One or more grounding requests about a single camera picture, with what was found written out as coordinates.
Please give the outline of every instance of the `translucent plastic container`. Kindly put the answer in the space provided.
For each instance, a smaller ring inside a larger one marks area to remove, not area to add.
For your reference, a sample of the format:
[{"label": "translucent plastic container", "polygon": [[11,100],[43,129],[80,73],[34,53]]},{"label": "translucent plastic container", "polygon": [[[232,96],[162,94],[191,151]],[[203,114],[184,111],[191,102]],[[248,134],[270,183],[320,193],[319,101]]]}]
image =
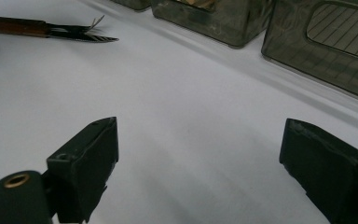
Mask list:
[{"label": "translucent plastic container", "polygon": [[153,15],[242,48],[267,28],[272,0],[151,0]]},{"label": "translucent plastic container", "polygon": [[144,11],[150,7],[150,0],[112,0],[112,2],[119,3],[124,7],[129,7],[136,11]]},{"label": "translucent plastic container", "polygon": [[358,0],[276,0],[262,53],[358,96]]}]

